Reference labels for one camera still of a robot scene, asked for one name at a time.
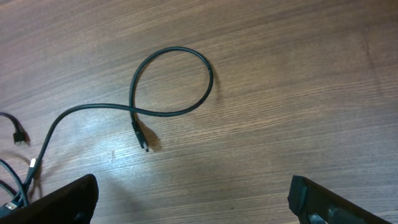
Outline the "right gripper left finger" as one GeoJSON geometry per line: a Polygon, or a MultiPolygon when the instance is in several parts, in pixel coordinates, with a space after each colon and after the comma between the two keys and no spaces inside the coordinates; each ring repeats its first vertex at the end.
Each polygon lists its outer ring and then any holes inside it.
{"type": "Polygon", "coordinates": [[[27,207],[1,208],[1,223],[89,223],[98,195],[96,177],[87,174],[27,207]]]}

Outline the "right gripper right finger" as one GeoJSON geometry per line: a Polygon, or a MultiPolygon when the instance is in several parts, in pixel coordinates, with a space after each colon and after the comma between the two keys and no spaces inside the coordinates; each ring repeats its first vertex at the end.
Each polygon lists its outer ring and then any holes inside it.
{"type": "Polygon", "coordinates": [[[292,177],[288,203],[301,224],[389,224],[304,176],[292,177]]]}

